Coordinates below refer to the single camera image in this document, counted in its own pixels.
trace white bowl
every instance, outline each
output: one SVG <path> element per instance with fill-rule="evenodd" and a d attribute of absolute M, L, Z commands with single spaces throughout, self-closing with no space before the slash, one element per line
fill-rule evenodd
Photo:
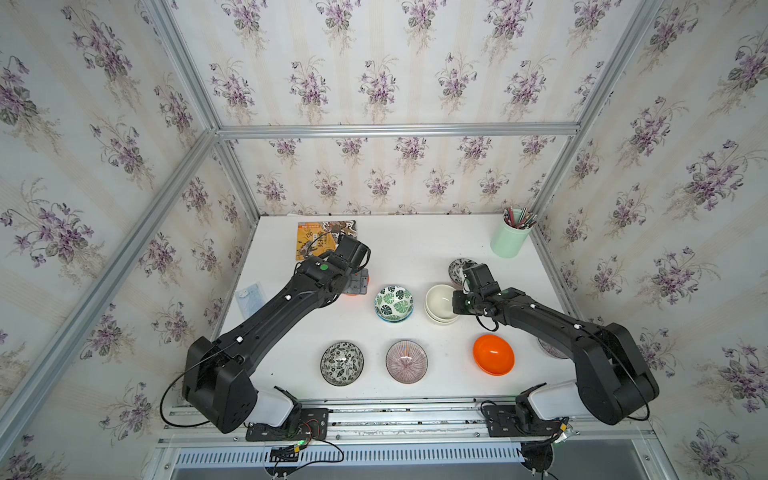
<path fill-rule="evenodd" d="M 427 292 L 424 306 L 430 317 L 439 322 L 453 322 L 458 315 L 453 313 L 453 292 L 450 285 L 435 285 Z"/>
<path fill-rule="evenodd" d="M 457 316 L 453 320 L 449 320 L 449 321 L 445 322 L 443 320 L 438 320 L 434 316 L 432 316 L 432 314 L 429 312 L 429 310 L 426 309 L 426 306 L 424 307 L 424 311 L 427 314 L 427 318 L 429 318 L 434 323 L 437 323 L 438 325 L 450 325 L 451 323 L 454 323 L 458 319 L 458 316 Z"/>

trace vent grille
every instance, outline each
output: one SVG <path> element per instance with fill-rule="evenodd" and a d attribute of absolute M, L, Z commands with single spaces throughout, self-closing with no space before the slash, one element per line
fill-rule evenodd
<path fill-rule="evenodd" d="M 215 447 L 181 449 L 176 468 L 227 468 L 271 466 L 267 462 L 273 447 Z M 419 443 L 408 445 L 341 445 L 344 461 L 315 465 L 428 465 L 450 463 L 522 463 L 517 442 Z M 315 460 L 338 460 L 341 454 L 330 445 L 310 445 L 299 453 L 302 465 Z"/>

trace wall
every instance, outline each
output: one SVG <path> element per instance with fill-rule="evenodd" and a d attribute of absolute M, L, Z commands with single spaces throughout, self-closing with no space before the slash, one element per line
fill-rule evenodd
<path fill-rule="evenodd" d="M 681 478 L 763 478 L 768 3 L 667 1 L 548 210 L 585 316 L 634 335 Z"/>
<path fill-rule="evenodd" d="M 201 128 L 140 2 L 0 12 L 1 405 Z"/>
<path fill-rule="evenodd" d="M 33 478 L 140 478 L 162 429 L 160 397 L 189 345 L 223 320 L 249 234 L 223 170 L 205 160 L 3 473 L 40 462 Z"/>
<path fill-rule="evenodd" d="M 492 212 L 530 204 L 564 136 L 241 140 L 268 215 Z"/>

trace green pencil holder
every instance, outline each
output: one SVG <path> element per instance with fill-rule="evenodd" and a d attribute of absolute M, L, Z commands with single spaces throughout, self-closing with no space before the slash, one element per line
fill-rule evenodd
<path fill-rule="evenodd" d="M 512 215 L 515 216 L 515 222 L 520 221 L 520 214 L 522 210 L 519 208 L 512 209 Z M 498 227 L 493 233 L 491 238 L 491 250 L 501 258 L 512 258 L 516 256 L 525 243 L 525 239 L 528 238 L 531 229 L 518 230 L 512 228 L 504 222 L 504 217 L 498 221 Z"/>

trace black mount plate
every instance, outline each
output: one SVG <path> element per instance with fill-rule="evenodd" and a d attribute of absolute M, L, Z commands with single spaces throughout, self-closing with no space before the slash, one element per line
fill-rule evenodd
<path fill-rule="evenodd" d="M 285 431 L 264 423 L 255 423 L 252 427 L 248 427 L 245 439 L 248 442 L 272 442 L 275 440 L 290 442 L 293 440 L 306 440 L 310 432 L 307 430 L 304 423 L 312 428 L 313 439 L 325 440 L 326 433 L 328 432 L 328 409 L 302 409 L 299 420 L 299 431 L 293 436 L 286 436 Z"/>
<path fill-rule="evenodd" d="M 514 405 L 486 405 L 482 407 L 491 437 L 551 436 L 560 427 L 558 420 L 544 420 L 532 425 L 532 432 L 521 432 L 515 423 Z"/>

